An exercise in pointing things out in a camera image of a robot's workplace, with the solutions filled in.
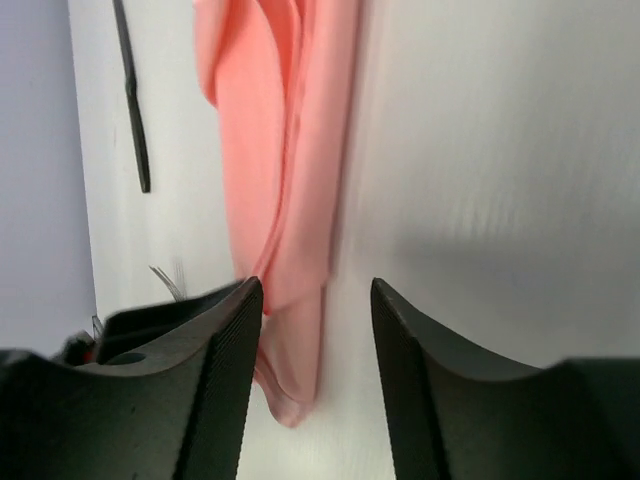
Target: pink fabric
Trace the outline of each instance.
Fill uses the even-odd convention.
[[[287,426],[316,397],[359,3],[194,0],[236,273],[265,290],[255,379]]]

